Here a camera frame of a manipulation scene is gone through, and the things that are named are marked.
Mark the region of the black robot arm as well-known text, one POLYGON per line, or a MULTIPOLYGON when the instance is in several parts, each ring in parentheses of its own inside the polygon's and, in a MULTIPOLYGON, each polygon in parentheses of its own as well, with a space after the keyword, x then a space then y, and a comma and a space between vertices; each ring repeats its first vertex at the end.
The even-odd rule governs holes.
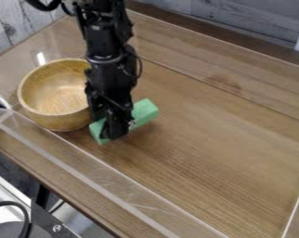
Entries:
POLYGON ((125 0, 51 0, 49 4, 25 1, 43 12, 61 8, 77 19, 89 63, 83 74, 90 117, 94 122, 103 122, 98 136, 118 139, 129 133, 131 90, 142 71, 141 60, 129 45, 133 32, 125 0))

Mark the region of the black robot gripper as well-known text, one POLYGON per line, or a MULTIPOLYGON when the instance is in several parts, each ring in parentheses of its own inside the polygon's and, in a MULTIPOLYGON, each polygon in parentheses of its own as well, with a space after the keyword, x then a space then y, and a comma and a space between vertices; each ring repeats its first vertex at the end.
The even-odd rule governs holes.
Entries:
POLYGON ((118 139, 129 133, 131 117, 131 89, 137 85, 137 57, 87 59, 85 95, 91 121, 105 117, 99 131, 102 139, 118 139))

